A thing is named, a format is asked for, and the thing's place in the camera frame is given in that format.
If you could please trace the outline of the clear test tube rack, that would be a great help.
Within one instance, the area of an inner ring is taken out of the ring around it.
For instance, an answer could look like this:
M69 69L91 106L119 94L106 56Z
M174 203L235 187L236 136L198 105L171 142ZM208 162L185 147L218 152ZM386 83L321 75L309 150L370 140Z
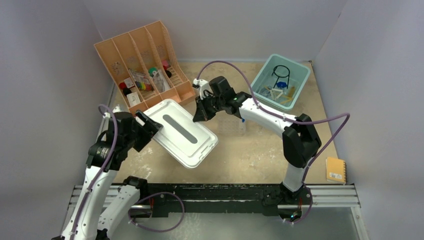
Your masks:
M218 120L217 131L221 135L242 136L247 132L245 122L240 118L221 118Z

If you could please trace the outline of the white plastic bin lid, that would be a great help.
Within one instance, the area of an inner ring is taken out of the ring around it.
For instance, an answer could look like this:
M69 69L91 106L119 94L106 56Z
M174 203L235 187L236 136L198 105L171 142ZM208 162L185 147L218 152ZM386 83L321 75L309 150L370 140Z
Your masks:
M153 139L187 169L198 167L218 145L218 137L173 99L165 99L144 112L163 128Z

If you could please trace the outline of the blue hexagonal plastic piece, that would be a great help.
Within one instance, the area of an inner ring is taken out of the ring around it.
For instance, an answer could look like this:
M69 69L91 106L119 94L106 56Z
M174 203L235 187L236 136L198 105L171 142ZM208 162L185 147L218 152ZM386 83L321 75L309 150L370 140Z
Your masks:
M286 89L288 87L288 84L283 81L279 81L275 85L278 89Z

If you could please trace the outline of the brown test tube brush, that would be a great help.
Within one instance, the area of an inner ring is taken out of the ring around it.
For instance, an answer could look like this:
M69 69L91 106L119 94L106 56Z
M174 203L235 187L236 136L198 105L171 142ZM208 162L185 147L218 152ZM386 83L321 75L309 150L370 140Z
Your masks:
M292 100L293 100L293 96L294 96L294 94L295 94L295 91L296 91L295 86L292 86L292 87L289 89L288 93L286 94L286 98L287 98L287 100L288 100L288 101L292 101Z

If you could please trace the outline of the amber rubber tubing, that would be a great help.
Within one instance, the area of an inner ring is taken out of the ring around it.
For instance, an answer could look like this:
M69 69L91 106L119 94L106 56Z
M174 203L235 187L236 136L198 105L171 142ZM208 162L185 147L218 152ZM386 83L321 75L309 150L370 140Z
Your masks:
M293 94L291 94L291 95L284 95L284 94L283 94L283 95L281 95L280 97L281 97L281 98L283 98L283 100L279 102L281 105L284 105L284 104L290 103L290 102L292 102L292 101L293 101L293 99L294 99L294 95L293 95Z

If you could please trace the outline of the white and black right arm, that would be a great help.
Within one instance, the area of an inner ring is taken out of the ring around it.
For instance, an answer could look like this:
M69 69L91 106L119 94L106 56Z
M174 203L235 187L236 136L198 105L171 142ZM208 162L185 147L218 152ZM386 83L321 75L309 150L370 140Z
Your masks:
M194 79L192 87L199 93L195 98L193 122L207 122L216 113L224 111L239 119L255 122L281 138L288 166L280 196L288 204L298 200L307 164L322 145L311 118L306 114L294 116L263 106L249 93L235 92L223 76L211 81Z

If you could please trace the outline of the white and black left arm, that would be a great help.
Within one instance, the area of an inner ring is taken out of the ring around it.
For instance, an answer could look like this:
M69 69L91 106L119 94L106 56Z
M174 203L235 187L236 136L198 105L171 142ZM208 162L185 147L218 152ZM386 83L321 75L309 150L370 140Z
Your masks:
M58 240L110 240L131 204L142 205L149 199L147 180L129 176L123 182L123 191L104 207L129 150L140 152L164 126L139 110L135 115L118 111L105 117L108 127L88 150L82 190Z

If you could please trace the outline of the labelled bag in organizer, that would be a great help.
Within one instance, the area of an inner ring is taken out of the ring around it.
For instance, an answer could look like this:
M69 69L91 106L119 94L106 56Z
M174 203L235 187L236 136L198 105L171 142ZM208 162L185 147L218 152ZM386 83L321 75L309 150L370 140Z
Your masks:
M140 97L137 92L132 92L126 95L129 106L134 107L141 103Z

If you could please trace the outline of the colourful marker pen pack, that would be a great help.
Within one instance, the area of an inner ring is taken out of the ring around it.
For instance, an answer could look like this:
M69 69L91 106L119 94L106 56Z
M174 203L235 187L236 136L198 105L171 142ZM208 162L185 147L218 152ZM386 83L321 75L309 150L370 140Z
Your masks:
M153 85L150 83L148 77L144 73L141 73L131 68L129 68L128 71L139 90L147 92L154 91Z

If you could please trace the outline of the red black item in organizer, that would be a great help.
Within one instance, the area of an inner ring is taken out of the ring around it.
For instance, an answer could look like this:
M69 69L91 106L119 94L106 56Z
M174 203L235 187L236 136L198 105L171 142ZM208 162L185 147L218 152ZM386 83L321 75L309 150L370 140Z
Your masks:
M132 88L135 87L133 80L128 77L124 79L121 83L118 84L118 87L121 89L122 94L126 97L132 93Z

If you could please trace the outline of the green roll in organizer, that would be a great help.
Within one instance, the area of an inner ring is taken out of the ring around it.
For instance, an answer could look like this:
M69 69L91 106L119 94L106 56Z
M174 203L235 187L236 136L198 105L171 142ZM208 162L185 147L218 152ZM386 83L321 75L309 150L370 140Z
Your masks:
M158 72L158 69L156 68L156 67L151 67L149 70L148 70L148 73L149 73L149 75L151 76L151 77L153 77L154 75L155 75L155 73L157 73Z

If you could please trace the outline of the peach plastic desk organizer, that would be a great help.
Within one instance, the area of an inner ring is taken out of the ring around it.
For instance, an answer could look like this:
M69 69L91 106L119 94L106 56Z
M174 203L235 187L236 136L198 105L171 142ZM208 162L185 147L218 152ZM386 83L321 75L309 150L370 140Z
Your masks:
M169 32L161 21L98 42L94 44L94 48L129 112L145 111L165 99L172 99L181 105L195 99L196 93L191 81L180 68ZM158 92L153 77L148 72L153 67L162 72L170 90ZM133 80L129 69L145 74L154 88L154 91L144 91L135 85L131 91L138 94L141 103L134 107L130 107L127 96L123 95L118 86L126 78Z

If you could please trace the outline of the mint green plastic bin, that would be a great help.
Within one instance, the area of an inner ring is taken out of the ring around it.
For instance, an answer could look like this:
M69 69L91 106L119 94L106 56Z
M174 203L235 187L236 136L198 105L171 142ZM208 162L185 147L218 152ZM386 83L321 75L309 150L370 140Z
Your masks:
M310 74L307 66L272 54L251 83L251 88L261 103L288 112L294 108Z

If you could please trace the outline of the yellow spiral notebook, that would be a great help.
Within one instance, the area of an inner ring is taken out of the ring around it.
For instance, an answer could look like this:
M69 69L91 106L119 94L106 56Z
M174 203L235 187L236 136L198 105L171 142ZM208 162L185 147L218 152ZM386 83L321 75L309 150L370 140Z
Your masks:
M327 157L326 180L330 183L345 185L347 183L346 162L335 157Z

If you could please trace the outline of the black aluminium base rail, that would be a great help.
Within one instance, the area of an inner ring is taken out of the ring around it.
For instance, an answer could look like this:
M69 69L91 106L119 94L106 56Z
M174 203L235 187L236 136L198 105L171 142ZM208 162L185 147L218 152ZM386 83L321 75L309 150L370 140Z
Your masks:
M170 213L261 214L285 220L300 218L312 202L309 188L302 186L292 193L281 183L146 183L136 197L136 209L146 209L154 218Z

